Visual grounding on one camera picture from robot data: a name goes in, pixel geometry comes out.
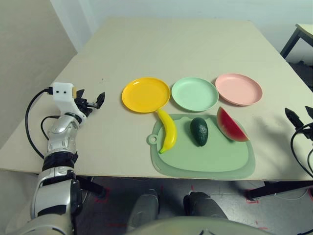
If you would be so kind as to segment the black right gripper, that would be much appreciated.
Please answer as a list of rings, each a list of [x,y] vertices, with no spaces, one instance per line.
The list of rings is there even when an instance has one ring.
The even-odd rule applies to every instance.
[[[305,108],[308,115],[313,118],[313,108],[309,106],[305,106]],[[289,108],[285,108],[285,114],[295,129],[299,129],[300,127],[304,126],[303,122],[294,111],[290,110]],[[313,124],[309,123],[308,126],[302,130],[302,133],[307,139],[313,140]]]

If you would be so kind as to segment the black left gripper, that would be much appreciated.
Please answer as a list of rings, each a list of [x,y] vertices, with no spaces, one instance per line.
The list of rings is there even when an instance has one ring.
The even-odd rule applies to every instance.
[[[93,109],[100,109],[105,100],[105,92],[102,92],[98,97],[96,103],[89,103],[86,99],[82,98],[84,89],[76,91],[76,99],[74,100],[79,111],[81,111],[85,117],[88,117]]]

